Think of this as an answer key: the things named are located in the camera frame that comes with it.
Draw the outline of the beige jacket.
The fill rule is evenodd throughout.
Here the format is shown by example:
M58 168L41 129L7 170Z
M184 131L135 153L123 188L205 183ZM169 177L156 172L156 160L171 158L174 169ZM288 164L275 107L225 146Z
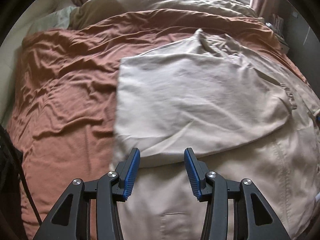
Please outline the beige jacket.
M113 163L140 150L118 206L125 239L199 239L206 205L183 153L226 179L253 180L297 239L319 212L319 98L280 64L228 35L189 38L123 58Z

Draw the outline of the white nightstand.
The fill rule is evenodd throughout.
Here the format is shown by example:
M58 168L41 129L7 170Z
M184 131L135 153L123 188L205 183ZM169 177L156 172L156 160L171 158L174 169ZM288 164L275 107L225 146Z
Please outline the white nightstand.
M289 45L285 42L285 40L282 37L277 36L277 39L278 39L278 41L280 43L280 47L281 47L282 53L287 55L288 52L289 52L289 49L290 49Z

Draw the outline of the brown bed sheet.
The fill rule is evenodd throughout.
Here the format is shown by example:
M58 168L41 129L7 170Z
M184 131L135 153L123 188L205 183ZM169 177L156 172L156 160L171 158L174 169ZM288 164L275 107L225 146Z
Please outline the brown bed sheet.
M272 31L249 17L127 12L81 30L54 29L24 39L8 130L24 154L24 174L41 216L73 178L98 179L114 165L121 60L197 30L228 35L292 72Z

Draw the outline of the cream padded headboard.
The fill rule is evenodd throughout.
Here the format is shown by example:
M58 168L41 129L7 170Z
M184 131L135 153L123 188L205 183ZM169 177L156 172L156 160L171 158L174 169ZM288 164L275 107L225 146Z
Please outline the cream padded headboard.
M13 103L17 59L30 26L39 18L68 6L74 6L71 0L35 0L5 37L1 44L1 122L9 115Z

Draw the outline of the light green pillow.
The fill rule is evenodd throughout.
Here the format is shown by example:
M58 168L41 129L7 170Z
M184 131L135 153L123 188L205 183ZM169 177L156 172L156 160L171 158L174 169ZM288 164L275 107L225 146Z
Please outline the light green pillow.
M74 6L68 6L39 18L30 26L27 35L50 29L67 29L70 23L70 14L75 8Z

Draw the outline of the beige duvet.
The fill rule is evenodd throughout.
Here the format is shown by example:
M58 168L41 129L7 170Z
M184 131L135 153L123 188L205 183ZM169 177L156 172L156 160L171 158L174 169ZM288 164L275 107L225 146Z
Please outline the beige duvet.
M174 9L227 17L255 17L249 6L235 0L88 0L70 14L69 29L83 29L127 12Z

